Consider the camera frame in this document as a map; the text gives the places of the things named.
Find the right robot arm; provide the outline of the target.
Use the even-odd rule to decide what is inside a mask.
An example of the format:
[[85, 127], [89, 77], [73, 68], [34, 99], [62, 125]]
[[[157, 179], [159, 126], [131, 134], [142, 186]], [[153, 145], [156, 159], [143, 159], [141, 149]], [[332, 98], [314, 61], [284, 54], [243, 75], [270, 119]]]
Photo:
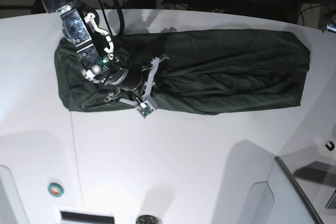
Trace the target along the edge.
[[114, 35], [99, 26], [99, 15], [82, 0], [41, 0], [47, 13], [59, 12], [64, 36], [79, 56], [78, 66], [83, 77], [93, 83], [135, 91], [143, 83], [139, 68], [125, 67], [117, 54], [115, 43], [124, 32], [124, 17], [117, 9], [120, 30]]

